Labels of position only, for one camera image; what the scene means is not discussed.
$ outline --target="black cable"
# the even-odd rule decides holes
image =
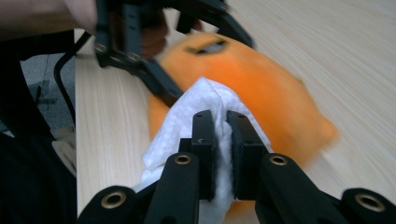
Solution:
[[[55,82],[58,85],[59,90],[61,91],[62,97],[66,101],[67,108],[69,109],[70,116],[72,117],[75,126],[76,126],[76,111],[74,109],[72,101],[70,100],[69,95],[67,94],[66,89],[64,88],[64,84],[61,78],[61,70],[64,67],[64,65],[77,54],[77,52],[85,45],[85,43],[87,43],[90,37],[91,35],[89,33],[84,32],[84,34],[79,38],[77,43],[73,46],[73,48],[67,51],[64,54],[64,56],[62,56],[61,59],[59,59],[59,61],[55,64],[55,68],[53,69],[53,76],[55,78]]]

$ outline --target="wooden table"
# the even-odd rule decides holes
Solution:
[[[301,78],[339,128],[340,139],[305,169],[307,174],[335,197],[343,189],[363,187],[396,203],[396,2],[228,3],[257,50]],[[175,11],[166,14],[174,27]],[[183,36],[173,31],[170,45]],[[78,213],[99,190],[139,182],[141,156],[149,145],[147,95],[138,78],[101,69],[92,43],[78,55]],[[225,223],[257,222],[253,207],[240,205]]]

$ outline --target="white cloth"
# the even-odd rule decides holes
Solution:
[[[191,138],[193,115],[207,109],[211,111],[215,123],[219,167],[216,196],[210,203],[200,201],[199,222],[221,223],[233,201],[232,129],[226,121],[227,111],[246,115],[264,144],[271,149],[268,138],[235,92],[218,82],[201,77],[172,106],[163,126],[143,155],[147,169],[142,174],[141,184],[134,190],[139,191],[161,177],[167,158],[178,152],[180,138]]]

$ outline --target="person's arm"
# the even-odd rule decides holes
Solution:
[[[94,0],[0,0],[0,41],[75,28],[94,32]]]

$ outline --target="orange plush toy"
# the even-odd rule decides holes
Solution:
[[[304,85],[278,63],[231,38],[200,33],[169,49],[161,65],[186,91],[199,77],[232,89],[268,136],[274,152],[307,165],[336,136]],[[151,137],[169,108],[153,95],[148,118]]]

